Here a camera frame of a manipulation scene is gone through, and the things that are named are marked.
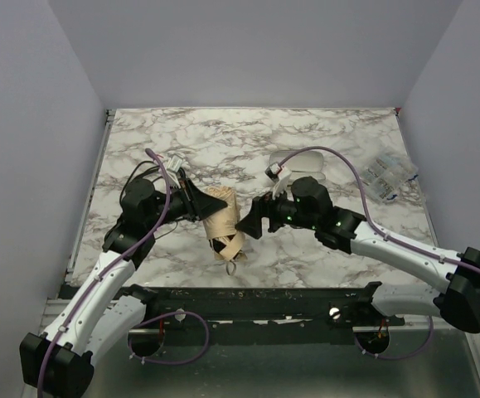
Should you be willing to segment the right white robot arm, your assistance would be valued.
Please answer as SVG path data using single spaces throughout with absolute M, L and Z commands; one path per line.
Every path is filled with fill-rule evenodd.
M 334 206 L 312 177 L 296 180 L 289 194 L 254 198 L 236 228 L 259 239 L 263 219 L 271 232 L 283 226 L 311 230 L 329 249 L 379 260 L 419 279 L 415 285 L 377 284 L 370 303 L 378 313 L 440 317 L 463 332 L 480 333 L 480 250 L 458 253 L 374 228 L 362 214 Z

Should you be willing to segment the beige umbrella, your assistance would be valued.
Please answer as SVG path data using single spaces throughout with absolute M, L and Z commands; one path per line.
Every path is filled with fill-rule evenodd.
M 226 203 L 224 209 L 206 218 L 203 226 L 215 259 L 224 261 L 226 273 L 233 276 L 236 263 L 247 259 L 243 251 L 245 234 L 235 228 L 240 220 L 241 206 L 232 187 L 208 187 L 205 193 Z

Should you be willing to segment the beige umbrella case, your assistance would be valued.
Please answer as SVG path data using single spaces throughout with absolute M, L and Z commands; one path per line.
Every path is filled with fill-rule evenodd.
M 265 172 L 270 174 L 270 167 L 274 163 L 279 163 L 284 160 L 288 155 L 292 154 L 293 150 L 278 150 L 269 155 L 269 163 Z M 290 158 L 285 166 L 291 172 L 291 176 L 288 180 L 288 185 L 291 186 L 297 179 L 302 177 L 313 177 L 318 182 L 322 183 L 326 181 L 326 176 L 322 172 L 324 165 L 324 157 L 321 153 L 314 151 L 307 151 L 300 153 Z

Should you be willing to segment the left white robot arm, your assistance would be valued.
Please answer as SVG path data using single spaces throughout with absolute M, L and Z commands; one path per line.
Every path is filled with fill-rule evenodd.
M 23 379 L 38 396 L 81 397 L 102 357 L 143 321 L 146 296 L 111 301 L 148 256 L 157 228 L 178 219 L 205 220 L 227 204 L 189 179 L 159 192 L 152 182 L 139 178 L 127 185 L 121 207 L 102 253 L 73 299 L 41 334 L 29 333 L 20 344 Z

